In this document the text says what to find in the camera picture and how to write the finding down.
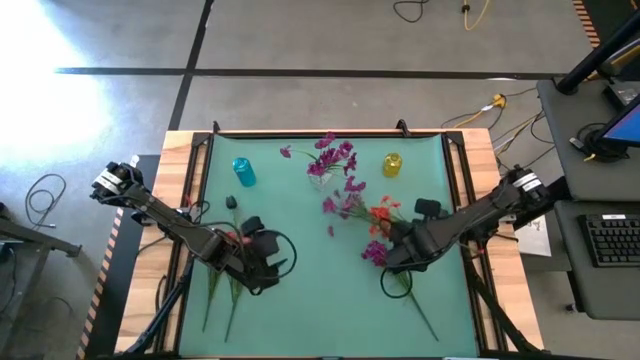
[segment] blue screen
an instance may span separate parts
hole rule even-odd
[[[604,138],[640,143],[640,106],[636,106],[622,120],[618,121]]]

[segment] green mat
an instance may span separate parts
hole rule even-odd
[[[368,206],[383,195],[402,202],[401,213],[411,219],[418,197],[438,200],[451,211],[450,190],[439,136],[419,139],[349,139],[358,153],[356,179],[366,181]],[[414,305],[390,299],[380,290],[380,268],[360,257],[371,240],[368,225],[322,213],[322,201],[344,187],[334,176],[318,191],[306,175],[309,158],[293,153],[283,158],[279,148],[317,153],[316,139],[235,140],[217,136],[205,199],[211,211],[203,222],[231,220],[226,196],[238,200],[244,218],[258,215],[267,228],[285,233],[298,250],[295,270],[260,296],[244,291],[228,342],[225,331],[231,310],[226,274],[216,290],[209,320],[202,331],[207,305],[207,268],[197,262],[184,317],[180,354],[184,356],[458,356],[477,355],[459,248],[454,247],[425,273],[414,273],[414,294],[440,341],[436,341]],[[382,175],[389,152],[403,157],[400,175]],[[251,161],[257,184],[240,185],[232,170],[236,157]],[[327,234],[333,225],[335,237]],[[291,251],[280,241],[281,256]],[[285,270],[291,262],[281,269]],[[389,280],[389,291],[402,293]]]

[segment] concrete floor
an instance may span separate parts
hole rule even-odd
[[[67,179],[67,193],[44,230],[84,245],[71,261],[53,254],[37,296],[62,296],[71,321],[43,311],[51,334],[25,332],[14,351],[68,359],[76,351],[114,209],[88,198],[110,161],[157,154],[181,77],[52,75],[53,67],[184,67],[203,0],[56,0],[0,5],[8,41],[0,64],[10,89],[0,134],[0,200],[25,221],[28,187],[42,174]],[[472,1],[475,11],[480,3]],[[473,32],[462,30],[459,4],[432,1],[417,24],[402,22],[383,0],[218,0],[198,67],[564,72],[590,50],[570,0],[495,0]],[[477,111],[496,93],[532,81],[195,77],[180,129],[438,127]],[[540,110],[535,92],[509,99],[492,137]],[[475,126],[488,126],[485,114]],[[537,133],[549,139],[544,121]],[[502,156],[528,163],[548,148],[523,134]],[[554,152],[533,165],[545,182],[561,175]],[[563,315],[571,302],[559,274],[528,274],[542,335],[552,351],[631,359],[640,323]]]

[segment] computer monitor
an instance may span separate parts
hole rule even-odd
[[[636,96],[595,136],[610,144],[640,147],[640,96]]]

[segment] keyboard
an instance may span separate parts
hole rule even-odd
[[[640,267],[640,214],[582,215],[582,234],[595,267]]]

